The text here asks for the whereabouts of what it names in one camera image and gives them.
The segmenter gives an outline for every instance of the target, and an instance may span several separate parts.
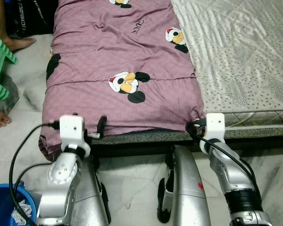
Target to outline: blue bucket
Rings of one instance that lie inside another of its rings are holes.
[[[20,202],[25,199],[25,203],[32,207],[30,219],[35,222],[37,218],[36,204],[33,197],[24,189],[24,184],[18,186],[17,200]],[[8,184],[0,184],[0,226],[17,226],[18,224],[11,217],[14,210],[13,201],[9,193]]]

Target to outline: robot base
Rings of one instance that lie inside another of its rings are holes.
[[[168,222],[172,214],[175,226],[210,226],[208,204],[192,153],[185,146],[177,146],[173,164],[169,159],[167,156],[166,175],[158,186],[159,221]]]
[[[82,179],[76,190],[71,225],[108,226],[111,222],[111,216],[108,208],[107,191],[101,183],[90,158],[84,159],[81,174]]]

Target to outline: white cloth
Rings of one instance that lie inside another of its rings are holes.
[[[25,204],[25,200],[19,202],[20,207],[24,211],[24,213],[30,218],[32,215],[32,207],[28,204]],[[16,209],[11,213],[12,218],[18,225],[26,225],[26,220],[18,213]]]

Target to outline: red mark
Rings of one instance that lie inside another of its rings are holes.
[[[200,189],[202,190],[202,191],[204,191],[204,188],[203,188],[203,184],[202,183],[198,183],[198,186],[200,187]]]

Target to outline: purple comforter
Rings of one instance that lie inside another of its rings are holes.
[[[102,115],[105,135],[182,130],[203,117],[203,102],[170,0],[61,0],[47,68],[43,122],[78,113],[89,131]],[[59,134],[43,128],[52,160]]]

